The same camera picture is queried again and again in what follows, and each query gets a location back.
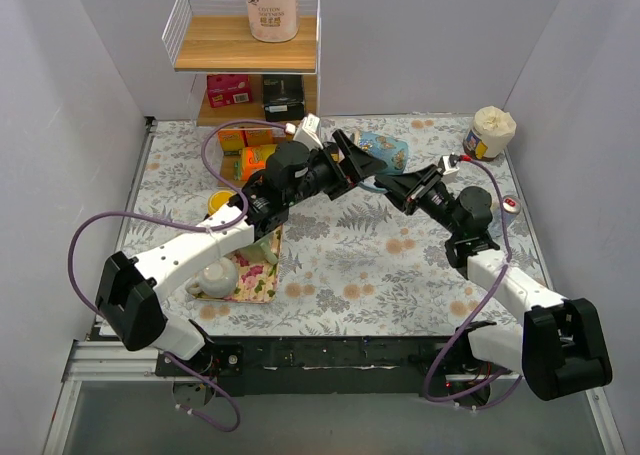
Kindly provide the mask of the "blue butterfly ceramic mug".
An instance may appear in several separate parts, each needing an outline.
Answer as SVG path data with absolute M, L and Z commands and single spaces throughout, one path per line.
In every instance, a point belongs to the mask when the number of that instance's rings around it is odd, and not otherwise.
M 349 136 L 360 149 L 384 161 L 387 175 L 400 175 L 405 171 L 409 158 L 409 146 L 400 139 L 356 130 Z

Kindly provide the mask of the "light green mug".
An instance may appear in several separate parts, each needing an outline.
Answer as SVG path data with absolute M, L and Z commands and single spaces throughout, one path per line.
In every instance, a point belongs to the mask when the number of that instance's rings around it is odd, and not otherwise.
M 262 237 L 257 242 L 241 249 L 242 256 L 250 263 L 267 262 L 271 265 L 276 265 L 279 258 L 273 252 L 271 244 L 271 236 Z

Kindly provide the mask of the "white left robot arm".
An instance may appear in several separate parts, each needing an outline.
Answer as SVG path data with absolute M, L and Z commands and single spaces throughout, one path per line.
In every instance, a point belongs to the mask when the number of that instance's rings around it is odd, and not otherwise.
M 332 137 L 341 160 L 319 142 L 284 142 L 237 195 L 190 232 L 136 256 L 117 252 L 105 261 L 96 307 L 127 350 L 167 351 L 193 375 L 211 367 L 213 352 L 203 331 L 164 313 L 162 301 L 198 271 L 270 234 L 294 205 L 320 193 L 336 199 L 385 169 L 384 161 L 343 131 Z

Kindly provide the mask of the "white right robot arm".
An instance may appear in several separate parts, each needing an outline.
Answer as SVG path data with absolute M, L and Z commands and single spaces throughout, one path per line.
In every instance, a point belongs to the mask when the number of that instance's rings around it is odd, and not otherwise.
M 498 301 L 520 325 L 518 332 L 509 332 L 476 322 L 486 305 L 480 302 L 436 355 L 425 388 L 451 350 L 460 370 L 475 372 L 489 362 L 501 373 L 518 374 L 544 401 L 611 383 L 613 369 L 596 307 L 542 286 L 513 265 L 509 243 L 496 244 L 488 230 L 491 193 L 470 186 L 453 196 L 435 165 L 378 175 L 375 184 L 402 213 L 422 210 L 444 227 L 450 234 L 445 243 L 450 266 L 485 289 L 486 300 Z

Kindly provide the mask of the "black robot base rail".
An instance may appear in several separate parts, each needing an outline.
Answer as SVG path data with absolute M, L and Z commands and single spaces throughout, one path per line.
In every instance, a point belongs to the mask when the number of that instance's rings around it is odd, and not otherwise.
M 216 336 L 203 373 L 234 397 L 419 395 L 445 336 Z

